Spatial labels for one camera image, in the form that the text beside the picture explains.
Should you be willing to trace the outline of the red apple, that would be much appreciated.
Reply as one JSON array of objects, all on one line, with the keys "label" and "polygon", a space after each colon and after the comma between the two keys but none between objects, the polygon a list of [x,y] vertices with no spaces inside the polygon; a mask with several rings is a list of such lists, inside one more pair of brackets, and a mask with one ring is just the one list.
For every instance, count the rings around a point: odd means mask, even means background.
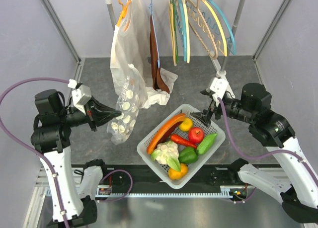
[{"label": "red apple", "polygon": [[204,136],[205,136],[204,131],[199,127],[192,127],[188,131],[189,141],[191,141],[192,143],[195,143],[195,144],[201,143],[204,139]]}]

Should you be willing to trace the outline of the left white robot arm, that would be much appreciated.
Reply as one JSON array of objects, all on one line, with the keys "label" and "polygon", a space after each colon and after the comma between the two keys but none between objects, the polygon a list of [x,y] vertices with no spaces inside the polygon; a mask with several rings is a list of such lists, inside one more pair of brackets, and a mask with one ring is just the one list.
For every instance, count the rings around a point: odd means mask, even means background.
[{"label": "left white robot arm", "polygon": [[38,114],[31,143],[40,154],[51,190],[53,216],[49,228],[77,228],[96,222],[97,187],[109,179],[105,162],[94,159],[84,165],[80,186],[76,187],[71,165],[71,128],[88,124],[96,131],[121,113],[97,101],[90,91],[78,88],[74,96],[82,110],[66,106],[63,94],[55,89],[35,95]]}]

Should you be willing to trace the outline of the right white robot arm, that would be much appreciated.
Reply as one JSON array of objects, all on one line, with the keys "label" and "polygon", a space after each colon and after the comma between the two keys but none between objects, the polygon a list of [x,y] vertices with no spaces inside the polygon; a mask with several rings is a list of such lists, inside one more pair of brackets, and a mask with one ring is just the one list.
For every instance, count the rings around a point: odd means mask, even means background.
[{"label": "right white robot arm", "polygon": [[[224,119],[230,142],[241,156],[231,164],[227,173],[233,185],[242,182],[260,189],[274,198],[285,213],[301,224],[318,222],[318,175],[313,171],[302,152],[296,133],[288,120],[271,109],[272,95],[259,83],[243,86],[240,99],[233,98],[228,92],[229,83],[223,79],[210,82],[202,95],[211,98],[208,109],[192,113],[205,126],[211,124],[211,117]],[[232,138],[228,119],[236,119],[249,125],[248,130],[268,153],[252,157],[245,155]],[[288,183],[263,172],[249,163],[274,156],[286,173]]]}]

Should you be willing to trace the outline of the clear dotted zip top bag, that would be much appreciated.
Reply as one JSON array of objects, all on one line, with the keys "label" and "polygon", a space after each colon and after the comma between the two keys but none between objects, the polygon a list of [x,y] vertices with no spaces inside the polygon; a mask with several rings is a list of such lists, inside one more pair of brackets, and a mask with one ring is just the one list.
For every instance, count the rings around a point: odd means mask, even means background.
[{"label": "clear dotted zip top bag", "polygon": [[121,114],[110,121],[107,131],[111,133],[111,142],[115,145],[127,141],[135,126],[139,110],[148,99],[146,84],[133,64],[128,65],[119,86],[115,109]]}]

